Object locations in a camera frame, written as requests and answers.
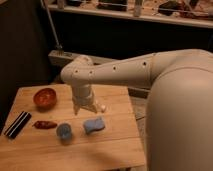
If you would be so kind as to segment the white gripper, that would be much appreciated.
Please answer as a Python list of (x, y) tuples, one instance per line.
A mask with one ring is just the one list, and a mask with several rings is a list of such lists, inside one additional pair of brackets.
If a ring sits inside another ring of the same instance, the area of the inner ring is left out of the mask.
[(94, 98), (94, 93), (92, 86), (89, 84), (81, 86), (72, 86), (72, 100), (74, 104), (74, 113), (78, 114), (81, 108), (92, 111), (94, 113), (98, 112), (98, 105)]

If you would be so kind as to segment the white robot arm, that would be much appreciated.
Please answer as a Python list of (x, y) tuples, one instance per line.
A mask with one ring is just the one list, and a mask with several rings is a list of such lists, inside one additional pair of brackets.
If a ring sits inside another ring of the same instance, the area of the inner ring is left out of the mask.
[(77, 109), (94, 101), (93, 84), (149, 90), (149, 171), (213, 171), (213, 53), (184, 49), (95, 65), (81, 55), (61, 71)]

